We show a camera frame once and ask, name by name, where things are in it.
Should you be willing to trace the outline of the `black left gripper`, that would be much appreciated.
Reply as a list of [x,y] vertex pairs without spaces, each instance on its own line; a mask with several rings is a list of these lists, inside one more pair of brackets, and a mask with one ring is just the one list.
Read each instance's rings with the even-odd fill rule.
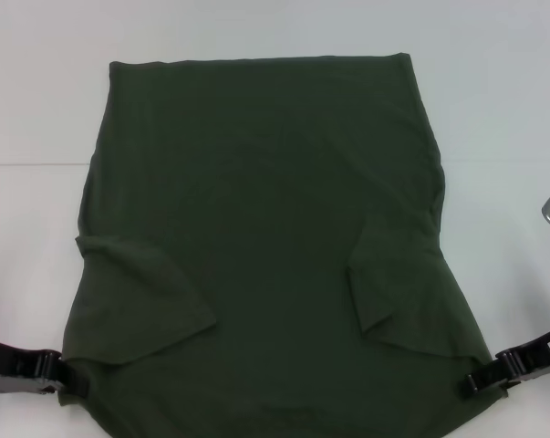
[[87,397],[88,379],[54,350],[19,349],[0,343],[0,394],[64,392]]

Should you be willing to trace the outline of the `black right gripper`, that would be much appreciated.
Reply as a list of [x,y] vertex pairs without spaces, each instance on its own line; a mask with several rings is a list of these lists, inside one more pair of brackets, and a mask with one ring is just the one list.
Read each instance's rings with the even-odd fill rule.
[[459,383],[462,397],[473,397],[491,389],[510,390],[550,373],[550,332],[538,339],[507,349],[496,359],[466,374]]

